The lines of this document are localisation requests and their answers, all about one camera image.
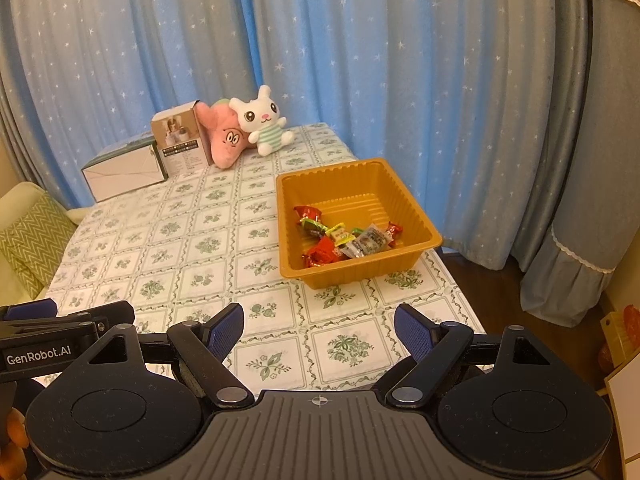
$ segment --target white bunny plush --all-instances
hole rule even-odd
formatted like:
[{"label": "white bunny plush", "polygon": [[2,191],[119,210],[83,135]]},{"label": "white bunny plush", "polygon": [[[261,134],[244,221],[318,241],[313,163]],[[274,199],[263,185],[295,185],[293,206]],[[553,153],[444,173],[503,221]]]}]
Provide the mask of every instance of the white bunny plush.
[{"label": "white bunny plush", "polygon": [[245,103],[234,97],[229,107],[238,114],[240,128],[249,134],[249,142],[257,143],[258,153],[267,156],[293,142],[294,133],[283,128],[287,119],[280,117],[280,109],[271,98],[271,88],[260,86],[258,98]]}]

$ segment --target green chevron pillow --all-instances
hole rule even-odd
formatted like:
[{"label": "green chevron pillow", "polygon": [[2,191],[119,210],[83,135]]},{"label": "green chevron pillow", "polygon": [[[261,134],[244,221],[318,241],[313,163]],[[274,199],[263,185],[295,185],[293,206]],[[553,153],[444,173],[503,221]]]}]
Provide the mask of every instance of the green chevron pillow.
[{"label": "green chevron pillow", "polygon": [[76,225],[48,194],[0,232],[0,250],[35,298],[53,279]]}]

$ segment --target product box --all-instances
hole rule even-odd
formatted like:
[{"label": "product box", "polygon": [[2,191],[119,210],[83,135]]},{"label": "product box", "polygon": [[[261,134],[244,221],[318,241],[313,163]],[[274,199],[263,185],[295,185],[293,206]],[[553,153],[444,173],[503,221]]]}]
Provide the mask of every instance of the product box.
[{"label": "product box", "polygon": [[151,132],[107,146],[82,174],[96,202],[167,179]]},{"label": "product box", "polygon": [[151,119],[151,131],[169,176],[208,168],[212,164],[209,139],[196,118],[192,101]]}]

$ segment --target dark brown floor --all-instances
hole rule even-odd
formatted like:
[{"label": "dark brown floor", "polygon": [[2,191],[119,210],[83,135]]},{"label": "dark brown floor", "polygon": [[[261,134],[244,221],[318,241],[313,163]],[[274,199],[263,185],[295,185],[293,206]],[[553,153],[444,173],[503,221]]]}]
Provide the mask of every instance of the dark brown floor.
[{"label": "dark brown floor", "polygon": [[[502,270],[489,270],[459,254],[441,254],[442,261],[460,286],[478,319],[489,334],[501,334],[505,326],[523,325],[558,355],[587,384],[604,387],[604,373],[596,357],[604,343],[599,306],[592,308],[580,325],[564,328],[526,314],[520,307],[522,272],[510,257]],[[605,480],[622,480],[618,440],[614,434],[596,471]]]}]

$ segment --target ribbed gray surface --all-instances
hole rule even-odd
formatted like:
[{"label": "ribbed gray surface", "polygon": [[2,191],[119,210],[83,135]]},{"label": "ribbed gray surface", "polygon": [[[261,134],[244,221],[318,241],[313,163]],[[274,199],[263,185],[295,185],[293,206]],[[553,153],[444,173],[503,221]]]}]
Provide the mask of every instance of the ribbed gray surface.
[{"label": "ribbed gray surface", "polygon": [[[314,399],[324,397],[321,406]],[[44,480],[62,480],[48,473]],[[265,392],[214,417],[187,453],[141,480],[488,480],[460,462],[417,413],[373,392]],[[580,480],[597,480],[591,472]]]}]

